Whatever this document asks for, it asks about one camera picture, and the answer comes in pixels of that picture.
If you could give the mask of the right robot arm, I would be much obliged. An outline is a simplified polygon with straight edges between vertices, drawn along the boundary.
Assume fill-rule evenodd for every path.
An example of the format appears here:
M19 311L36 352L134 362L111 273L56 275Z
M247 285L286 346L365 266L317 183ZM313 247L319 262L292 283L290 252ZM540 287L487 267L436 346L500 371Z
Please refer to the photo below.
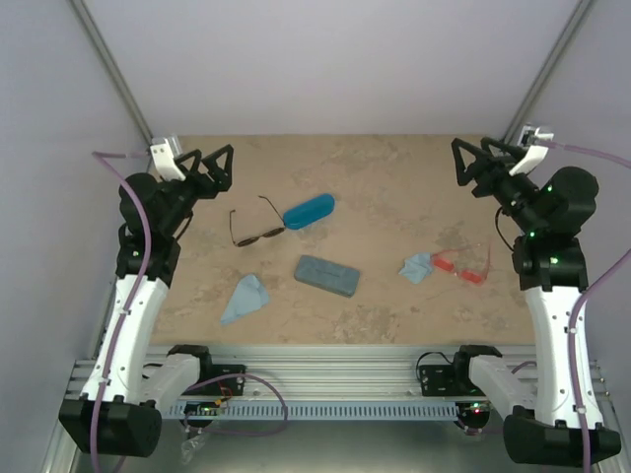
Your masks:
M590 471L621 451L620 434L604 425L595 399L585 329L585 304L604 282L589 281L578 239L596 211L597 180L563 167L537 186L527 151L488 137L479 145L455 138L452 151L458 185L473 183L474 197L495 198L522 232L512 261L534 327L537 391L528 393L489 346L460 347L454 385L490 401L514 462Z

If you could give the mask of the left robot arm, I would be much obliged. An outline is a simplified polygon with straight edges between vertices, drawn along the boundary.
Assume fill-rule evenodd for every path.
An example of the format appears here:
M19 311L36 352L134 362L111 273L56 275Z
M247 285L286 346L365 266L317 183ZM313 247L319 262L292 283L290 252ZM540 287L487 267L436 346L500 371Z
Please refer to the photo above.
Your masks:
M59 422L84 453L147 457L155 450L162 419L188 389L215 384L209 351L173 347L157 370L144 372L151 332L180 255L177 231L200 200L232 185L234 149L208 156L193 150L174 159L175 176L138 172L119 180L115 297L93 370L75 399L66 399Z

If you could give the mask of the grey-blue teal-lined glasses case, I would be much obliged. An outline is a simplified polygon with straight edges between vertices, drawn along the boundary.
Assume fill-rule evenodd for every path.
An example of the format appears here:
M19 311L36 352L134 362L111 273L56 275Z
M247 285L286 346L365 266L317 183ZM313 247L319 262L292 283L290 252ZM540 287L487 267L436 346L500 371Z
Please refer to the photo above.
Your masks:
M294 271L296 281L351 298L356 293L360 271L321 258L302 255Z

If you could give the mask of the light blue cleaning cloth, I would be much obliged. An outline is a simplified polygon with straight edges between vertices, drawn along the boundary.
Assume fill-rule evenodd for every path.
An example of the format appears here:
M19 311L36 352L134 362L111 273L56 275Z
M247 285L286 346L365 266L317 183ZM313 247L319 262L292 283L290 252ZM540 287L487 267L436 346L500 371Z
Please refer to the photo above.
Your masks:
M253 274L248 274L239 280L228 304L221 316L222 325L227 325L238 319L262 309L269 304L270 297L260 280Z

